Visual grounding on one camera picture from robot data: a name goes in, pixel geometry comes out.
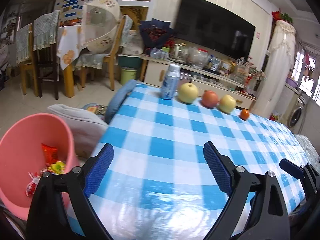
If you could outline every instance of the television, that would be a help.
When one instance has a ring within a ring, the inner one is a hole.
[[[181,0],[174,37],[247,60],[255,27],[219,5],[205,0]]]

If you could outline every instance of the mesh food cover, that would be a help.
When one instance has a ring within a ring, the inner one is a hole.
[[[121,16],[116,0],[84,3],[82,27],[88,50],[102,53],[111,48]]]

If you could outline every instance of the dining table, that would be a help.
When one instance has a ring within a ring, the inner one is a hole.
[[[281,123],[240,110],[225,114],[201,105],[164,100],[159,88],[138,83],[124,100],[92,156],[106,143],[114,158],[95,194],[89,198],[114,239],[203,239],[228,196],[221,192],[203,154],[211,141],[220,154],[249,172],[274,172],[288,213],[304,199],[299,180],[279,167],[286,158],[305,165],[309,157]],[[241,232],[250,212],[250,192],[235,228]],[[70,205],[72,230],[83,234]]]

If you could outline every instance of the floor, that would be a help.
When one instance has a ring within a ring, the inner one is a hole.
[[[90,81],[88,76],[86,87],[79,91],[74,86],[75,96],[67,98],[63,94],[63,80],[60,80],[59,99],[55,100],[52,83],[43,83],[43,96],[40,98],[34,95],[32,88],[28,88],[27,94],[23,95],[20,82],[20,75],[13,77],[6,82],[5,88],[0,91],[0,139],[18,120],[31,114],[43,113],[48,106],[54,104],[64,104],[77,108],[81,108],[88,103],[108,105],[113,95],[121,87],[119,82],[115,81],[116,89],[111,91],[108,78],[95,77],[94,81]]]

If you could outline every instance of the plastic bottle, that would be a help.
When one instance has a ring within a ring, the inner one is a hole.
[[[213,65],[213,55],[210,56],[210,59],[208,61],[208,64],[207,64],[207,68],[208,69],[211,69],[212,65]]]
[[[167,73],[165,74],[160,97],[162,99],[172,99],[180,80],[180,66],[170,64]]]

